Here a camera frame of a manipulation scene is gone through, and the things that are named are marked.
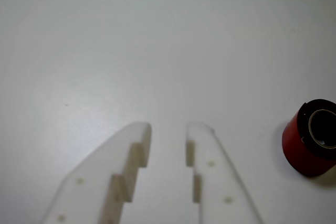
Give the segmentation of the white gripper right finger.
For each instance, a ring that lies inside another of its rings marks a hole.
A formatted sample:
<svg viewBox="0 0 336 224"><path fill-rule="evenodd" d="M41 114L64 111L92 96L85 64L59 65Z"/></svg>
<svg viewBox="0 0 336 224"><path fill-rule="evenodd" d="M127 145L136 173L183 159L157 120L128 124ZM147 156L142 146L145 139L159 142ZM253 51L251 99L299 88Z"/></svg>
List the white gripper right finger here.
<svg viewBox="0 0 336 224"><path fill-rule="evenodd" d="M262 223L246 186L214 129L193 122L186 131L186 165L200 223Z"/></svg>

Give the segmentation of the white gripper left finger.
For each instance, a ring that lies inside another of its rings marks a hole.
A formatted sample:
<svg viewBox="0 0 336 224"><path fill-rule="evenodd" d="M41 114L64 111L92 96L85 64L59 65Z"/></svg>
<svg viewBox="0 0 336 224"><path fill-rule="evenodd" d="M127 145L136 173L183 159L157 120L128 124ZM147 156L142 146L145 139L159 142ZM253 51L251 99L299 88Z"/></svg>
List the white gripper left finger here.
<svg viewBox="0 0 336 224"><path fill-rule="evenodd" d="M133 122L86 157L61 182L43 223L119 223L148 165L152 128Z"/></svg>

